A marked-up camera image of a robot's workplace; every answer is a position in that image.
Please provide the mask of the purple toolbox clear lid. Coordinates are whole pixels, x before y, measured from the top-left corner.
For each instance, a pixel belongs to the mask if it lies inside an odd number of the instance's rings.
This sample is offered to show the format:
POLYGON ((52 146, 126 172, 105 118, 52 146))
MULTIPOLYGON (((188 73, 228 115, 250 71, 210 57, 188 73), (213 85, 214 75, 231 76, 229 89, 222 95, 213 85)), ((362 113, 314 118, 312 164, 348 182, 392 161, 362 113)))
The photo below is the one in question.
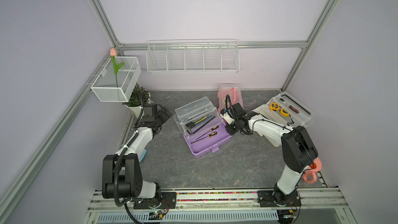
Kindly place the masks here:
POLYGON ((221 145, 232 138, 226 131, 225 121, 206 96, 175 109, 174 120, 195 158, 217 152, 221 145), (184 118, 195 111, 205 113, 190 121, 184 121, 184 118))

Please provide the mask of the pink toolbox clear lid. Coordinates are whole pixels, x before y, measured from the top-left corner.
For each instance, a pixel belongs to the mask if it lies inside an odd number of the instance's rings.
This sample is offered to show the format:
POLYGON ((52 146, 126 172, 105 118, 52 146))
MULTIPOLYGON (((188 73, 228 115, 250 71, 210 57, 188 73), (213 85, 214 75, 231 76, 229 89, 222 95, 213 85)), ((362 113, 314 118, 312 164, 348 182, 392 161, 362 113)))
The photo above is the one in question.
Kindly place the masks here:
POLYGON ((243 106, 243 97, 241 95, 240 85, 238 84, 221 84, 218 91, 219 107, 218 112, 226 107, 226 97, 230 96, 231 103, 234 105, 239 103, 243 106))

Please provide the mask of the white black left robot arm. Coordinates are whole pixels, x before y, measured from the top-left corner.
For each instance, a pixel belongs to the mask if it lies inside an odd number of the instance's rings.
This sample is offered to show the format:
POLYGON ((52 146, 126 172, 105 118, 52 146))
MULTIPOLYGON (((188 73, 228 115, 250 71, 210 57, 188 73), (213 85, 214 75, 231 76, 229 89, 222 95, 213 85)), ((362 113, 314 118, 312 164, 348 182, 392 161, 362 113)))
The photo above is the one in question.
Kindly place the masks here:
POLYGON ((157 207, 164 200, 158 183, 143 179, 140 163, 146 146, 162 130, 172 116, 162 105, 144 102, 140 93, 141 111, 132 127, 131 138, 114 154, 107 155, 102 165, 102 196, 113 199, 117 207, 129 202, 143 202, 157 207))

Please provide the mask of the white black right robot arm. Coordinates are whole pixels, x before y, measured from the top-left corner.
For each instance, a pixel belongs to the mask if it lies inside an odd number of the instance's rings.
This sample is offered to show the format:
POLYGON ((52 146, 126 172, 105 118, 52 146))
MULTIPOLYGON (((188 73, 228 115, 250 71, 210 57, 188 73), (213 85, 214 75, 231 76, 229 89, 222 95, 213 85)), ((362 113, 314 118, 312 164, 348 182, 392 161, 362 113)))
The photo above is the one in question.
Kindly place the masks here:
POLYGON ((315 168, 318 151, 306 128, 299 125, 290 127, 274 122, 257 112, 247 113, 239 103, 233 104, 229 95, 225 98, 226 107, 220 115, 230 135, 258 133, 275 147, 281 147, 285 163, 283 172, 272 193, 260 200, 277 206, 294 204, 301 206, 301 196, 297 186, 306 171, 315 168))

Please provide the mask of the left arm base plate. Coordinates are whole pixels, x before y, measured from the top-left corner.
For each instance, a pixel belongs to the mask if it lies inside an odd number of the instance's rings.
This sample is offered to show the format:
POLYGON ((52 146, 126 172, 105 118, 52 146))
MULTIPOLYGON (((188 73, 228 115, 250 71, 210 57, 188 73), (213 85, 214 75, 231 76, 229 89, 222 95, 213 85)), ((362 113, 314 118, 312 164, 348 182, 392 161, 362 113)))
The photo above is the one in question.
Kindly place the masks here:
POLYGON ((161 192, 159 197, 153 199, 144 199, 134 203, 134 209, 175 209, 177 203, 177 193, 161 192))

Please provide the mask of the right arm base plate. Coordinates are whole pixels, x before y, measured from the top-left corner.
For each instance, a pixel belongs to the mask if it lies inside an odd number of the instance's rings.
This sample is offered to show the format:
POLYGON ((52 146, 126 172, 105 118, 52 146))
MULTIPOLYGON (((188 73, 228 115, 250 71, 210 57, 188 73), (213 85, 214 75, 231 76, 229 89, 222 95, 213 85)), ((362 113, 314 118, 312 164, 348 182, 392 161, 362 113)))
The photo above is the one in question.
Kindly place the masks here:
POLYGON ((259 190, 258 202, 261 207, 301 207, 301 197, 297 190, 291 194, 285 195, 282 191, 276 190, 259 190))

